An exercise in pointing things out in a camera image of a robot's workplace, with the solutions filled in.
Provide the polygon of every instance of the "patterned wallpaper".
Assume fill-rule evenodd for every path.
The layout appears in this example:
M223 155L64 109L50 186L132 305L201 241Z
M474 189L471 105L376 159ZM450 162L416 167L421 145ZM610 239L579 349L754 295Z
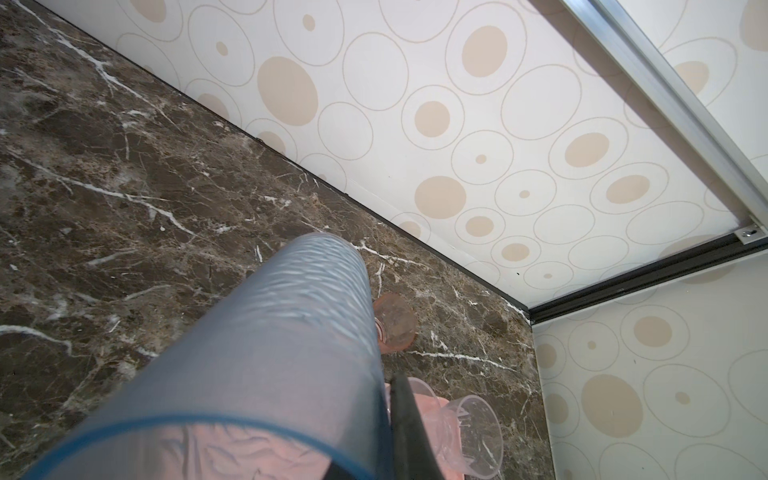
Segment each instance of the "patterned wallpaper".
M42 3L529 306L739 224L557 0Z
M768 0L618 0L768 180Z
M560 480L766 480L768 251L534 326Z

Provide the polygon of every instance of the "floor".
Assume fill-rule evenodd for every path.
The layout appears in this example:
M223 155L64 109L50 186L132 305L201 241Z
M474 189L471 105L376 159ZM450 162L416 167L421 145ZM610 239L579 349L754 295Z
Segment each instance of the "floor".
M554 478L531 328L504 299L43 8L0 5L0 477L21 473L282 245L354 244L419 317L382 359Z

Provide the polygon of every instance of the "clear plastic cup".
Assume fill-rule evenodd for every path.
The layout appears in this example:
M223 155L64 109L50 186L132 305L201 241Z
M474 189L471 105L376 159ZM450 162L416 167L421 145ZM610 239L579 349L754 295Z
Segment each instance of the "clear plastic cup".
M381 295L373 302L373 315L376 318L381 353L399 352L413 343L416 337L416 315L400 295Z
M502 467L502 428L491 406L475 395L448 402L425 415L427 423L440 425L442 442L436 453L457 472L487 480Z

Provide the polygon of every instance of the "marble floor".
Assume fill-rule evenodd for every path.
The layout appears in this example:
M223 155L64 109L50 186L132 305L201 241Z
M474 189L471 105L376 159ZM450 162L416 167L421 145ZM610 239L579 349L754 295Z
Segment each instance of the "marble floor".
M384 357L498 413L499 478L554 478L531 329L420 243L29 0L0 2L0 478L314 230L419 318Z

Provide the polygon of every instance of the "black trim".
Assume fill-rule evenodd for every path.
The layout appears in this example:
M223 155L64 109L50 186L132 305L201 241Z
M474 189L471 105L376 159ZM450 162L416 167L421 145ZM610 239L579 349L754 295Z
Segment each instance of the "black trim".
M389 384L395 480L445 480L429 446L408 377L397 372Z
M622 273L530 309L531 324L543 323L768 248L768 238L747 245L733 233Z
M85 30L83 30L82 28L80 28L80 27L78 27L77 25L73 24L72 22L70 22L70 21L69 21L69 20L67 20L66 18L62 17L62 16L61 16L61 15L59 15L58 13L54 12L53 10L51 10L50 8L48 8L48 7L45 7L44 5L41 5L41 4L39 4L39 3L37 3L37 6L38 6L38 7L41 7L41 8L43 8L44 10L46 10L46 11L48 11L48 12L50 12L52 15L55 15L57 18L60 18L61 20L63 20L63 21L64 21L64 22L66 22L67 24L69 24L69 25L70 25L72 28L75 28L76 30L78 30L78 31L82 32L82 34L83 34L83 35L87 35L88 37L90 37L90 38L93 38L95 41L97 41L98 43L100 43L100 44L101 44L101 45L103 45L104 47L106 47L106 48L108 48L109 50L111 50L111 51L112 51L113 53L115 53L117 56L119 56L119 57L123 58L124 60L128 61L128 63L130 63L130 64L134 65L135 67L137 67L137 68L141 69L142 71L145 71L145 72L147 72L147 74L148 74L148 75L151 75L151 76L154 78L154 80L155 80L155 81L159 81L161 84L164 84L164 85L168 86L168 87L169 87L171 90L175 91L176 93L178 93L178 94L179 94L179 95L181 95L182 97L184 97L184 98L188 99L188 100L189 100L189 101L191 101L192 103L195 103L195 104L197 104L197 105L200 105L202 108L205 108L205 109L206 109L206 110L208 110L210 113L212 113L212 114L216 115L216 117L217 117L217 118L219 118L220 120L222 120L224 123L228 124L228 125L229 125L231 128L234 128L236 131L239 131L240 133L242 133L242 134L245 134L245 135L246 135L246 136L248 136L249 138L251 138L251 139L253 139L253 140L255 140L255 141L259 142L260 144L262 144L262 145L263 145L265 148L267 148L267 149L269 149L269 150L271 150L271 151L275 152L276 154L280 155L280 156L281 156L281 157L282 157L282 158L283 158L283 159L284 159L286 162L288 162L288 163L289 163L289 164L291 164L292 166L294 166L294 167L298 168L298 169L299 169L299 170L301 170L303 173L306 173L306 174L310 175L310 176L312 177L312 179L313 179L313 180L316 180L317 182L319 182L319 183L322 183L323 185L325 185L326 187L328 187L330 190L333 190L334 192L336 192L338 195L340 195L340 196L342 196L342 197L346 197L346 198L347 198L347 199L348 199L350 202L352 202L354 205L356 205L356 206L357 206L357 207L359 207L360 209L362 209L362 210L364 210L365 212L367 212L369 215L373 216L373 217L374 217L374 218L376 218L377 220L380 220L382 223L385 223L385 224L386 224L386 225L388 225L389 227L391 227L391 228L395 229L396 231L400 232L400 234L402 234L404 237L406 237L406 238L408 238L409 240L411 240L412 242L414 242L416 245L418 245L418 246L420 246L420 247L422 247L422 248L425 248L425 249L427 249L427 251L429 251L431 254L433 254L433 255L435 255L435 256L437 256L437 257L439 257L439 258L440 258L442 261L446 262L448 265L451 265L451 266L453 266L454 268L456 268L456 269L457 269L457 270L459 270L460 272L464 273L464 274L465 274L466 276L468 276L469 278L473 279L475 282L477 282L477 283L480 283L481 285L483 285L483 287L484 287L484 288L486 288L486 289L488 289L488 290L491 290L493 293L495 293L495 294L499 295L501 298L503 298L504 300L508 301L508 302L509 302L511 305L515 306L515 308L517 308L517 309L520 309L520 310L521 310L521 311L522 311L522 312L523 312L523 313L524 313L526 316L530 317L530 313L528 312L528 307L527 307L525 304L523 304L522 302L520 302L519 300L516 300L515 298L512 298L511 296L509 296L509 294L508 294L508 293L504 293L504 292L502 292L502 291L501 291L501 290L500 290L498 287L491 285L491 284L490 284L490 283L488 283L487 281L483 280L483 279L482 279L482 278L480 278L479 276L477 276L477 275L475 275L474 273L470 272L469 270L467 270L467 269L466 269L466 268L464 268L463 266L461 266L461 265L459 265L458 263L456 263L454 260L451 260L451 259L450 259L450 258L448 258L446 255L444 255L444 254L440 253L439 251L437 251L437 250L435 250L434 248L430 247L429 245L427 245L426 243L422 242L421 240L417 240L417 239L413 238L413 236L412 236L410 233L408 233L408 232L406 232L405 230L403 230L402 228L400 228L400 227L396 226L394 223L390 222L389 220L387 220L386 218L382 217L382 216L381 216L381 215L379 215L378 213L376 213L376 212L374 212L373 210L369 209L369 208L368 208L368 207L366 207L365 205L361 204L359 201L357 201L357 200L355 200L354 198L350 197L349 195L345 194L344 192L342 192L341 190L337 189L336 187L334 187L333 185L329 184L328 182L324 181L324 180L323 180L323 179L321 179L320 177L316 177L316 176L315 176L315 175L314 175L312 172L310 172L310 171L309 171L309 170L307 170L306 168L302 167L302 166L301 166L301 165L299 165L298 163L296 163L296 162L294 162L294 161L290 160L290 159L289 159L288 157L286 157L285 155L281 154L281 153L280 153L280 152L278 152L278 151L275 151L275 150L273 150L273 149L272 149L272 148L271 148L269 145L265 144L265 143L264 143L262 140L260 140L260 139L258 139L258 138L256 138L256 137L254 137L253 135L249 134L249 133L248 133L248 132L246 132L246 131L245 131L243 128L241 128L241 127L238 127L237 125L233 124L232 122L230 122L230 121L228 121L228 120L226 120L226 119L224 119L224 118L220 117L220 116L219 116L219 114L217 114L215 111L212 111L211 109L209 109L209 108L208 108L208 107L206 107L205 105L202 105L202 104L201 104L200 102L198 102L197 100L195 100L195 99L193 99L192 97L190 97L189 95L185 94L185 93L184 93L184 92L181 90L181 85L179 85L179 88L176 88L176 87L174 87L173 85L169 84L168 82L166 82L166 81L165 81L165 80L163 80L162 78L160 78L160 77L156 76L155 74L151 74L151 73L149 73L148 71L144 70L144 68L143 68L143 67L141 67L139 64L137 64L136 62L134 62L134 61L133 61L133 60L131 60L130 58L128 58L128 57L126 57L126 56L124 56L124 55L123 55L122 53L120 53L119 51L117 51L117 50L115 50L114 48L112 48L111 46L109 46L109 45L105 44L104 42L102 42L102 41L101 41L101 40L99 40L98 38L94 37L94 36L93 36L93 35L91 35L90 33L88 33L88 32L86 32Z

